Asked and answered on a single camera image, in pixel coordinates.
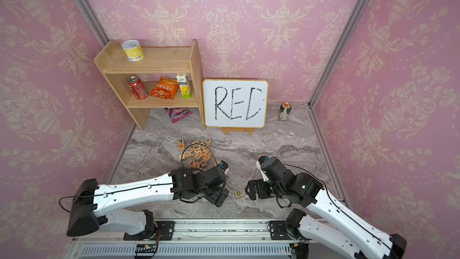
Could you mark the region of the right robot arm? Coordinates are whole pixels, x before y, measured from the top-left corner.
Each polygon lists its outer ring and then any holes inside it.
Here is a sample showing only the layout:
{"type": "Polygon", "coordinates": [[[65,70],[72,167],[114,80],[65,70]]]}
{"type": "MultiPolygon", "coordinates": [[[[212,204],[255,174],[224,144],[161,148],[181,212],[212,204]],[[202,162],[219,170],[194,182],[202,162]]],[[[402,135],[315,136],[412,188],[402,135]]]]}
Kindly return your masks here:
{"type": "Polygon", "coordinates": [[[269,224],[271,237],[299,243],[316,241],[348,259],[401,259],[407,241],[367,223],[340,203],[316,176],[302,170],[293,174],[275,157],[260,157],[261,179],[247,183],[251,200],[286,199],[296,205],[280,227],[269,224]]]}

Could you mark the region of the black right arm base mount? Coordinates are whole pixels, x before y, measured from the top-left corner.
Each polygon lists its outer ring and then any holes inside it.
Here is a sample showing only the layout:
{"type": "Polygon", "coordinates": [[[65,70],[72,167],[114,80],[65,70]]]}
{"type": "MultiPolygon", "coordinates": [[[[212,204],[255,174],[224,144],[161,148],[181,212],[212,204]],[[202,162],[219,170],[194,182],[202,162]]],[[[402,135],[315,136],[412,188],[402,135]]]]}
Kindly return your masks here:
{"type": "Polygon", "coordinates": [[[307,240],[297,227],[287,224],[285,221],[275,220],[268,223],[268,231],[272,241],[303,241],[307,240]]]}

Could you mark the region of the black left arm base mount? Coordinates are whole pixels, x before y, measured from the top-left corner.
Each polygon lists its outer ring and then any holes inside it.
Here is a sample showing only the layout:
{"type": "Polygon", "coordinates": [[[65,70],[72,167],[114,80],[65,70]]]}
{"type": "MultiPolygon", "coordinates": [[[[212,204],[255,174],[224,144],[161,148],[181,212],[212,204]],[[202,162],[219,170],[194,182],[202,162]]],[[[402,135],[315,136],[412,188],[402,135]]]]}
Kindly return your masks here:
{"type": "Polygon", "coordinates": [[[174,221],[147,222],[144,231],[138,235],[124,234],[125,241],[171,241],[174,234],[174,221]]]}

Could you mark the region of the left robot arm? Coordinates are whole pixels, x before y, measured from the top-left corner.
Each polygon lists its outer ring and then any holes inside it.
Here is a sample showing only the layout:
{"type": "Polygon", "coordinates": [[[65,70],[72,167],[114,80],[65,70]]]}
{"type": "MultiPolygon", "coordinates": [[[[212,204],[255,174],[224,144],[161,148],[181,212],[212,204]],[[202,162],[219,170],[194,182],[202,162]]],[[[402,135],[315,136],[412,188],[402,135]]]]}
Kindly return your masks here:
{"type": "Polygon", "coordinates": [[[71,196],[66,235],[80,237],[98,230],[123,231],[129,240],[148,240],[162,235],[151,211],[130,211],[131,206],[156,201],[179,200],[193,204],[206,199],[216,207],[228,197],[228,163],[222,161],[207,170],[181,167],[164,175],[117,185],[85,180],[71,196]]]}

